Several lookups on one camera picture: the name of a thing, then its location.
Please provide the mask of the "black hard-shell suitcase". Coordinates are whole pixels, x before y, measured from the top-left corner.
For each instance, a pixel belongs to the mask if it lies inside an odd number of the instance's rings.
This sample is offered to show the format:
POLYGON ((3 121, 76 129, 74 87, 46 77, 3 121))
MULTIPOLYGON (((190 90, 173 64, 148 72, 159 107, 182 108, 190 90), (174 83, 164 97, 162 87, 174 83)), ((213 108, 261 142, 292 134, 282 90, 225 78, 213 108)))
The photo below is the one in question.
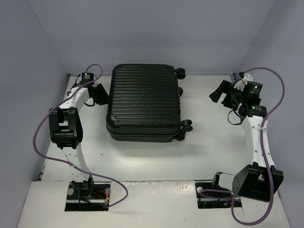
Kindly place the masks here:
POLYGON ((119 64, 112 70, 106 128, 117 141, 183 141, 193 130, 181 119, 184 68, 166 64, 119 64))

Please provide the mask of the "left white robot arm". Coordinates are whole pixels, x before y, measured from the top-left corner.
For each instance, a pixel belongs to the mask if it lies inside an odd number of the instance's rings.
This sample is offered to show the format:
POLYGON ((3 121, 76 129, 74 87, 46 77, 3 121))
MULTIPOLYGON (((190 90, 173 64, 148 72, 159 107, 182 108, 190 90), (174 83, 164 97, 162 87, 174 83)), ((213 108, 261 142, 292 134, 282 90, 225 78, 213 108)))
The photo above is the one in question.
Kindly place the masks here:
POLYGON ((81 80, 72 86, 68 100, 50 114, 48 121, 51 141, 62 150, 69 162, 71 188, 78 190, 82 198, 90 199, 95 194, 95 184, 82 152, 84 133, 79 111, 89 99, 93 100, 91 106, 108 104, 109 95, 102 84, 93 82, 93 73, 84 72, 80 76, 81 80))

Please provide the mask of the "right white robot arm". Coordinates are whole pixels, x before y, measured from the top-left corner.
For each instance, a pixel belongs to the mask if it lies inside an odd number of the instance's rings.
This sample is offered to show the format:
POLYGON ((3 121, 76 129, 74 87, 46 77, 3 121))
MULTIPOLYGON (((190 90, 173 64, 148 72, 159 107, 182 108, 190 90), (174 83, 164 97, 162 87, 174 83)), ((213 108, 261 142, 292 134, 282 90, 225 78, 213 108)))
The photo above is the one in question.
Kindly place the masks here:
POLYGON ((222 81, 209 95, 213 102, 237 112, 245 137, 248 164, 237 174, 217 172, 210 184, 211 192, 220 196, 227 190, 238 197, 270 202, 284 179, 282 171, 276 168, 272 159, 267 137, 267 108, 260 104, 263 85, 255 82, 250 74, 242 74, 240 80, 232 83, 222 81))

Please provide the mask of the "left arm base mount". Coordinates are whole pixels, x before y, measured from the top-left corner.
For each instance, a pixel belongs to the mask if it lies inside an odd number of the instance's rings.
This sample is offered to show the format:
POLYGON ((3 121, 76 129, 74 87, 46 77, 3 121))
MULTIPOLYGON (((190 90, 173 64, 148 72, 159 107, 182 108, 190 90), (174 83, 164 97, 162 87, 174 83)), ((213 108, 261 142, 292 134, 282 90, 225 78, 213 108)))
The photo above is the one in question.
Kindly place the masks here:
POLYGON ((70 183, 66 194, 65 212, 108 211, 110 194, 109 182, 95 183, 92 191, 83 187, 79 190, 70 183))

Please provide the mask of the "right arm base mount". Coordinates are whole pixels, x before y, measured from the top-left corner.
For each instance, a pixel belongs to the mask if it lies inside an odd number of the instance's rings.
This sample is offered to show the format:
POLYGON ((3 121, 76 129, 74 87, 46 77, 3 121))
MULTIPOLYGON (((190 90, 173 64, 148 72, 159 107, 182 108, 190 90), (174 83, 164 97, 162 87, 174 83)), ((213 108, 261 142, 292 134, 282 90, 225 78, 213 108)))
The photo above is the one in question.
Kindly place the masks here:
POLYGON ((229 209, 231 208, 232 194, 223 188, 213 189, 211 181, 195 182, 198 209, 229 209))

